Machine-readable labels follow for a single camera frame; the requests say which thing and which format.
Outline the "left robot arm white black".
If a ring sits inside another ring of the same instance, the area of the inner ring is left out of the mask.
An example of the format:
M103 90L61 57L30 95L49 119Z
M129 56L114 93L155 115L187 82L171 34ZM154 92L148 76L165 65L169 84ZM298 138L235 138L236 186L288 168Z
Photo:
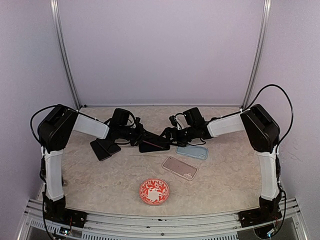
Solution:
M61 223L70 219L63 191L62 156L72 132L79 132L96 139L90 146L99 161L110 158L120 151L117 139L127 140L137 146L147 132L130 111L117 108L106 122L81 113L62 104L50 106L51 112L42 120L34 133L41 146L40 175L45 183L43 194L44 217Z

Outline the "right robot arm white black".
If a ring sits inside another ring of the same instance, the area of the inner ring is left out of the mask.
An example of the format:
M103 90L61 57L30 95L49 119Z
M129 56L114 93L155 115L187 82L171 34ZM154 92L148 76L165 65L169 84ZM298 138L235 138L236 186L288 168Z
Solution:
M281 200L280 174L278 158L280 128L269 113L256 104L246 110L206 121L197 107L182 112L188 127L181 127L176 116L169 120L172 127L167 127L161 136L171 144L186 146L194 139L203 141L221 135L244 131L251 147L256 152L261 171L261 194L259 207L243 211L242 218L266 222L281 217L279 202Z

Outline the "black phone case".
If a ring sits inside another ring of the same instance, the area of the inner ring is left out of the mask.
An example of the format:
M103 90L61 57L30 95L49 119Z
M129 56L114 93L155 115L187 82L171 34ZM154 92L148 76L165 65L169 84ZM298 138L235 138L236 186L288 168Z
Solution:
M140 142L138 149L140 153L168 151L170 142L164 137L150 136Z

